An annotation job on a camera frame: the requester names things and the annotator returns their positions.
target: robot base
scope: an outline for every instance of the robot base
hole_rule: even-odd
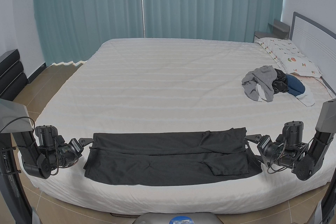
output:
[[[146,213],[133,224],[223,224],[213,213]]]

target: gray towel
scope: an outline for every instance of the gray towel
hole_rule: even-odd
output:
[[[257,101],[259,94],[256,91],[257,84],[260,84],[265,92],[267,102],[273,100],[274,90],[272,87],[273,81],[277,78],[277,72],[270,65],[264,65],[260,68],[254,69],[246,74],[242,79],[241,84],[244,87],[245,94],[250,99]]]

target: pillowcase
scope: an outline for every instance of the pillowcase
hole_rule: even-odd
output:
[[[320,78],[318,67],[294,45],[291,40],[264,37],[256,40],[286,74]]]

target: gray headboard frame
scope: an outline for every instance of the gray headboard frame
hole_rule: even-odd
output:
[[[293,31],[294,31],[294,25],[295,25],[295,18],[301,18],[302,20],[305,20],[306,22],[314,25],[315,27],[319,28],[320,30],[322,30],[323,32],[327,33],[328,35],[330,35],[332,38],[334,38],[336,40],[336,33],[331,32],[329,29],[325,28],[323,25],[317,23],[316,21],[313,21],[312,19],[307,18],[306,16],[303,16],[297,12],[293,13],[293,20],[292,20],[292,27],[291,27],[291,33],[289,35],[289,39],[292,40],[293,37]],[[336,95],[336,92],[334,91],[334,89],[332,89],[330,87],[330,85],[323,79],[323,82],[326,84],[326,86]]]

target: pile of clothes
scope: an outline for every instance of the pile of clothes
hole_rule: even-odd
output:
[[[286,75],[283,71],[264,65],[246,74],[241,81],[247,97],[254,101],[265,100],[271,102],[274,94],[288,92],[301,103],[312,106],[315,103],[313,93],[293,75]]]

